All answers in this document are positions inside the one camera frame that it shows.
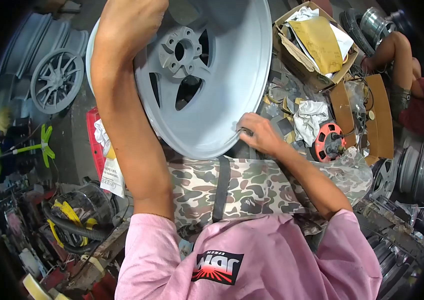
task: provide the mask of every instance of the orange cord reel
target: orange cord reel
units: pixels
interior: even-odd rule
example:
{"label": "orange cord reel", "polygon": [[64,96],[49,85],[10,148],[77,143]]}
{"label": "orange cord reel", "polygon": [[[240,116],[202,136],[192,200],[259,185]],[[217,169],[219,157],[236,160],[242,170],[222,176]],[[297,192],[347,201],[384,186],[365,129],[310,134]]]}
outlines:
{"label": "orange cord reel", "polygon": [[342,129],[335,123],[322,125],[312,148],[319,162],[328,163],[338,159],[345,150]]}

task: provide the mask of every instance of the jdm logo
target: jdm logo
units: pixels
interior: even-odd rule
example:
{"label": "jdm logo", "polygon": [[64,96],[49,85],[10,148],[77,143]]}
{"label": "jdm logo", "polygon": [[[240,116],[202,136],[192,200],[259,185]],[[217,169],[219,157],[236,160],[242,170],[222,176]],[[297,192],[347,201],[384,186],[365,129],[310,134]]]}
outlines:
{"label": "jdm logo", "polygon": [[197,266],[192,281],[209,279],[226,285],[234,285],[242,264],[243,254],[210,250],[197,255]]}

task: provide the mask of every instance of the center bore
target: center bore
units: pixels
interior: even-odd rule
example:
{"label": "center bore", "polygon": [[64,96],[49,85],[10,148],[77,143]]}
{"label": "center bore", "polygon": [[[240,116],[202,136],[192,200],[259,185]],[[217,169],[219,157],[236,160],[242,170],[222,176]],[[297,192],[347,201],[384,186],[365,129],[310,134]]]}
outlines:
{"label": "center bore", "polygon": [[182,41],[180,41],[175,46],[175,58],[177,59],[177,61],[180,61],[184,57],[184,54],[185,54],[184,45],[182,45]]}

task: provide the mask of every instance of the tire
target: tire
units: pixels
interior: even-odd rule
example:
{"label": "tire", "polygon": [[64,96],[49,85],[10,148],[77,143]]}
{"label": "tire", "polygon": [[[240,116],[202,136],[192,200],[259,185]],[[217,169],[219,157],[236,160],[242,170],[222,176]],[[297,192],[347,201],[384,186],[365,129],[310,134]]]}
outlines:
{"label": "tire", "polygon": [[375,50],[367,41],[364,34],[360,30],[359,24],[357,23],[357,20],[360,20],[361,17],[362,14],[360,14],[355,9],[350,8],[344,12],[341,12],[339,20],[343,29],[349,34],[355,44],[357,44],[357,46],[359,46],[359,48],[364,51],[367,57],[372,57],[375,54]]}

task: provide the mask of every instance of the pink t-shirt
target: pink t-shirt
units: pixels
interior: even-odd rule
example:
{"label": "pink t-shirt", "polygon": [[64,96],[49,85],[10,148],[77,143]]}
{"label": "pink t-shirt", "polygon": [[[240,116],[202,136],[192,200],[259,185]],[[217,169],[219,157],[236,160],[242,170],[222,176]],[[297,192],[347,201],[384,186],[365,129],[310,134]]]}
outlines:
{"label": "pink t-shirt", "polygon": [[205,226],[181,261],[170,220],[135,214],[116,299],[375,299],[382,275],[357,218],[330,220],[317,255],[288,214]]}

